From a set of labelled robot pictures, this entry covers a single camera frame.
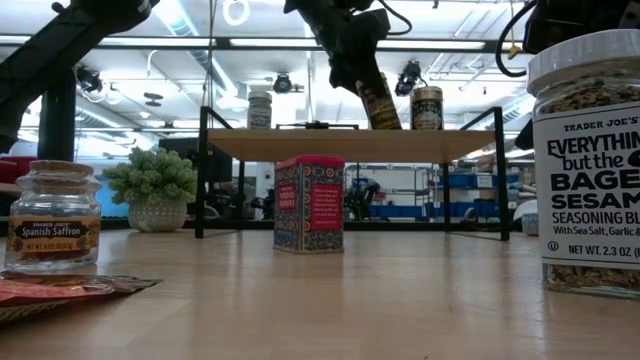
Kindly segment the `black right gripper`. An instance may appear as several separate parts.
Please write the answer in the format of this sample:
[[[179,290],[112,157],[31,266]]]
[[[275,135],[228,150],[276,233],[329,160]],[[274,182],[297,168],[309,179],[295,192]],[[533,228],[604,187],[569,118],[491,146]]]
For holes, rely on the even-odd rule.
[[[566,40],[612,29],[640,29],[640,0],[534,0],[526,21],[524,50],[537,54]],[[514,140],[532,150],[533,121]]]

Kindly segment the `chili onion jar yellow lid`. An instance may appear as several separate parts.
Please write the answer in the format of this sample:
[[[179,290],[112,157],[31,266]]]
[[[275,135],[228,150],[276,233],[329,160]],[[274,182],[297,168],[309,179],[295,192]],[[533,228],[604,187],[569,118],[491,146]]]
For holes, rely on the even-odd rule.
[[[372,130],[401,130],[399,120],[387,79],[384,73],[380,73],[385,94],[377,95],[374,90],[363,84],[356,82],[358,94],[365,108]]]

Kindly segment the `spice jar tan lid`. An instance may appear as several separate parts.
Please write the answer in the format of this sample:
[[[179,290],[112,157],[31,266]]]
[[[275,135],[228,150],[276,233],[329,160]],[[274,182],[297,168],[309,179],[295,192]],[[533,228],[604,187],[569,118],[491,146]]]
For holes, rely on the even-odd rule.
[[[437,86],[415,88],[410,94],[412,130],[443,129],[443,91]]]

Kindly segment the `bagel seasoning jar white lid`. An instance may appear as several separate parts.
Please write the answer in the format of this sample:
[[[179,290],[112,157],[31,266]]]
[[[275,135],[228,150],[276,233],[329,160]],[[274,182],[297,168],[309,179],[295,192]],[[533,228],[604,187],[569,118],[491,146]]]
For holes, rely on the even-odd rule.
[[[544,286],[640,299],[640,29],[541,51],[527,90]]]
[[[272,120],[272,96],[265,91],[251,91],[248,95],[247,127],[270,129]]]

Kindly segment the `smoked paprika tin red lid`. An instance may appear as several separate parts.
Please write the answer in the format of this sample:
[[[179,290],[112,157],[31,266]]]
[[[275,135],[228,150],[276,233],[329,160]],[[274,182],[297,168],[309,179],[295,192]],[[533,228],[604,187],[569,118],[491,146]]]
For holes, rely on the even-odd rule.
[[[294,254],[344,251],[344,166],[300,155],[275,166],[273,248]]]

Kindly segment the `saffron glass jar cork lid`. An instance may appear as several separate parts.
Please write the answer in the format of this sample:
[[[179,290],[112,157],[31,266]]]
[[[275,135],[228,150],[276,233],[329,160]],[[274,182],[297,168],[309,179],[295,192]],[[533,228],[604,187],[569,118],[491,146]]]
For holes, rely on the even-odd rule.
[[[10,207],[7,269],[65,269],[97,261],[101,184],[93,167],[36,160],[16,183],[21,194]]]

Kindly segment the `orange seasoning packet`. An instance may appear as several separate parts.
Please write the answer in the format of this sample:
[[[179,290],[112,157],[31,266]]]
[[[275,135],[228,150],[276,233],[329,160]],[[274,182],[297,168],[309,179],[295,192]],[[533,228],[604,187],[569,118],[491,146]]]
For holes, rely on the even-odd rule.
[[[12,323],[74,301],[133,294],[161,283],[124,275],[0,272],[0,324]]]

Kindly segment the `small round silver container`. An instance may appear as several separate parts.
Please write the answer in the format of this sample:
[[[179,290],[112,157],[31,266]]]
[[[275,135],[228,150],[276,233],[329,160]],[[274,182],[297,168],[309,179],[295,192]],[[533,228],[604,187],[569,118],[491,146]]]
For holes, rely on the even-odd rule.
[[[539,234],[537,201],[528,200],[520,204],[514,213],[514,222],[521,225],[522,232],[526,235],[537,236]]]

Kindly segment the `black background equipment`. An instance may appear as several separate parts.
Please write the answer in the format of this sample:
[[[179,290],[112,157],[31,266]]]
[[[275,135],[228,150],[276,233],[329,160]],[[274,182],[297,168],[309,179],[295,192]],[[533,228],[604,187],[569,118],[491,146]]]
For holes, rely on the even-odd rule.
[[[370,205],[380,191],[380,185],[370,178],[354,178],[344,198],[345,206],[354,215],[355,221],[371,218]]]

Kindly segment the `rack with blue bins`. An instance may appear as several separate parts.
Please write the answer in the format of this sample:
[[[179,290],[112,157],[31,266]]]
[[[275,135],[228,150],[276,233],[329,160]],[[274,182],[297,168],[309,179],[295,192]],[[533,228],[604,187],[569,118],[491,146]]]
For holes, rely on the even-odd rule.
[[[377,222],[442,222],[471,218],[496,222],[499,216],[498,177],[474,168],[451,166],[443,171],[436,164],[399,166],[352,163],[344,170],[346,194],[354,178],[370,178],[380,191],[370,205]],[[346,218],[354,215],[345,206]]]

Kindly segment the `black monitor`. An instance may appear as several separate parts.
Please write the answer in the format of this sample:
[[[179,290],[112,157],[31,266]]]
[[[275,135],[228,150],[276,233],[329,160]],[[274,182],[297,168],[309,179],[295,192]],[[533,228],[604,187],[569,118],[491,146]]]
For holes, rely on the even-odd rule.
[[[167,151],[176,151],[183,159],[193,163],[198,168],[199,141],[197,138],[160,139],[158,146]],[[232,157],[215,145],[207,146],[206,181],[231,182],[233,176]]]

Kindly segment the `succulent plant patterned pot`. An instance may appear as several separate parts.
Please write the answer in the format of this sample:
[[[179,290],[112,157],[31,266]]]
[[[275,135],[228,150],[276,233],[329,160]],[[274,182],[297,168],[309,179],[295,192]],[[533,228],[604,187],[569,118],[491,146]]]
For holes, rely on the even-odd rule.
[[[127,163],[102,171],[114,204],[128,206],[131,228],[143,233],[175,232],[194,202],[197,173],[188,159],[164,148],[134,148]]]

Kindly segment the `red storage bin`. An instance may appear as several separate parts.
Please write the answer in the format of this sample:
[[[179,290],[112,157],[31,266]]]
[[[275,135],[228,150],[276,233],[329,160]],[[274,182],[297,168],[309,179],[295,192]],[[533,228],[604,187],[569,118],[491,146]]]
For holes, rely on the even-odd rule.
[[[35,160],[36,157],[32,156],[0,157],[0,183],[13,184],[17,178],[29,172],[30,163]]]

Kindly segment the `wooden shelf black metal frame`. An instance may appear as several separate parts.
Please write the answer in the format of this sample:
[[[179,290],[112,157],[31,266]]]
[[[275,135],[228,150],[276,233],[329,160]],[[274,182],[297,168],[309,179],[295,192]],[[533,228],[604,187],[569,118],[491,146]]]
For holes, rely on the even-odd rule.
[[[510,239],[502,109],[492,107],[458,130],[234,129],[209,106],[200,108],[198,151],[214,144],[245,163],[279,162],[304,154],[340,157],[352,163],[449,165],[486,145],[496,145],[500,240]]]

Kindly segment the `black vertical post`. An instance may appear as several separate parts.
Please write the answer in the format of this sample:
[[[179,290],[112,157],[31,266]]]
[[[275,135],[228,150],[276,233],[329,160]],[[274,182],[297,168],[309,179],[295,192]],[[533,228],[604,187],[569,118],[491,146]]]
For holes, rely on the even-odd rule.
[[[75,143],[76,80],[65,69],[42,95],[38,129],[39,160],[72,162]]]

